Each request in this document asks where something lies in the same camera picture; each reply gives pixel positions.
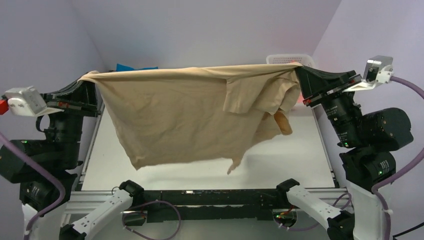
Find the beige t shirt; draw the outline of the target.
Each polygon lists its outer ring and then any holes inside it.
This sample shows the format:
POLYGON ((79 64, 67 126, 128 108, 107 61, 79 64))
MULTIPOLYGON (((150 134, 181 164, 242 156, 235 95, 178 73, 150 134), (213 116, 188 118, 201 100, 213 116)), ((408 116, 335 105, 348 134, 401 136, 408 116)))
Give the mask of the beige t shirt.
POLYGON ((230 159, 290 135, 299 63, 91 71, 119 143, 136 169, 230 159))

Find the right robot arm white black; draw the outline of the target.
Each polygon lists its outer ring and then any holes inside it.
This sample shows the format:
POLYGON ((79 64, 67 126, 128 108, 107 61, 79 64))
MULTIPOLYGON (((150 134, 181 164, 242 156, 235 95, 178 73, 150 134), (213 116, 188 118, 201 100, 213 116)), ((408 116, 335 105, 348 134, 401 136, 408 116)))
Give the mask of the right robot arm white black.
POLYGON ((330 73, 307 66, 295 69, 303 103, 322 106, 347 152, 340 154, 353 212, 336 208, 309 193, 294 179, 276 187, 282 207, 296 207, 314 218, 332 240, 388 240, 391 210, 388 197, 397 173, 392 155, 413 141, 408 115, 396 107, 362 114, 356 91, 388 83, 391 68, 369 68, 369 79, 355 71, 330 73))

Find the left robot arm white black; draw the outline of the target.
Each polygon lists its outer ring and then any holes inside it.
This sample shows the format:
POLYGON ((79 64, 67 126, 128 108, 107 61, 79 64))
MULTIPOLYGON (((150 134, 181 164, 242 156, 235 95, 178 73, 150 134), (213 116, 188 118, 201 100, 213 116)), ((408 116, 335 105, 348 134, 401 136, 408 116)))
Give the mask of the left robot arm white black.
POLYGON ((0 174, 19 184, 26 240, 90 240, 119 213, 137 210, 144 203, 144 189, 124 181, 112 196, 87 216, 63 224, 77 174, 83 121, 100 115, 96 85, 76 80, 66 87, 39 93, 34 87, 12 88, 1 96, 1 113, 36 118, 49 125, 44 139, 8 140, 1 136, 0 174))

